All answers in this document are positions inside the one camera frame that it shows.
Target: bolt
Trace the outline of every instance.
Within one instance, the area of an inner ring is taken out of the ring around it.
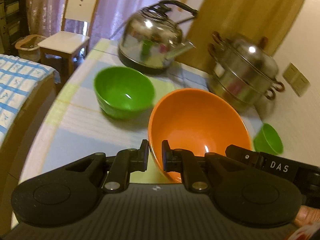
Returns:
[[[120,188],[120,183],[115,182],[115,181],[110,181],[110,182],[106,183],[104,185],[104,187],[108,190],[116,190],[116,189]]]
[[[153,189],[154,191],[158,191],[158,190],[161,190],[161,187],[159,187],[158,185],[156,185],[156,186],[154,186],[152,189]]]
[[[206,184],[204,181],[197,181],[192,184],[192,187],[196,190],[204,190],[208,188],[208,184]]]

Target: table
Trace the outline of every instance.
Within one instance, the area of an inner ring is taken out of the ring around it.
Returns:
[[[110,65],[122,65],[117,56],[117,42],[101,39],[86,60],[76,69],[61,90],[33,142],[20,182],[83,158],[95,152],[107,156],[126,148],[139,148],[147,139],[150,113],[132,120],[113,120],[100,109],[94,91],[95,74]],[[156,103],[167,93],[192,87],[207,90],[207,74],[176,63],[160,76],[149,76]],[[241,116],[252,137],[262,122],[255,109]],[[131,174],[131,182],[166,183],[169,180],[156,167],[151,155],[146,172]]]

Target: stainless steel kettle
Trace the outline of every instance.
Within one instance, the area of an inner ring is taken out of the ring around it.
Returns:
[[[171,11],[167,4],[190,12],[192,17],[172,21],[166,14]],[[178,25],[194,19],[197,14],[197,10],[175,0],[163,0],[134,13],[126,22],[119,42],[121,62],[144,73],[165,71],[177,55],[194,47],[190,41],[184,40]]]

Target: bowl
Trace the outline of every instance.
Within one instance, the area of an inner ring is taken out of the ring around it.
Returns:
[[[115,119],[128,119],[152,107],[155,90],[139,71],[121,66],[97,73],[94,91],[100,107]]]
[[[264,123],[253,140],[256,152],[265,152],[273,155],[283,153],[283,144],[276,130],[268,123]]]
[[[179,89],[155,105],[148,125],[152,156],[159,169],[175,182],[180,173],[163,171],[161,143],[171,149],[190,150],[196,156],[206,152],[225,155],[230,144],[251,150],[251,140],[239,114],[222,98],[201,89]]]

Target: pot handle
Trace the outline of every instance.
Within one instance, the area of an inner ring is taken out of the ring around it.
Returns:
[[[273,88],[278,92],[283,92],[285,90],[284,84],[278,80],[274,82]]]
[[[220,46],[222,46],[223,44],[223,39],[221,38],[221,36],[220,36],[220,34],[217,32],[217,31],[214,31],[213,33],[212,33],[212,38],[213,38],[213,40],[216,42],[216,43],[218,43]]]
[[[269,39],[268,39],[267,37],[263,36],[263,37],[261,38],[261,40],[259,41],[258,47],[259,47],[260,49],[264,50],[265,47],[267,46],[268,40],[269,40]]]
[[[214,47],[214,45],[212,43],[208,43],[207,48],[210,56],[213,57],[215,60],[218,60],[216,56],[216,48]]]
[[[272,88],[269,88],[268,90],[267,90],[267,92],[266,92],[266,98],[267,99],[269,99],[269,100],[271,100],[271,101],[273,101],[273,100],[275,100],[276,99],[276,92],[272,89]]]

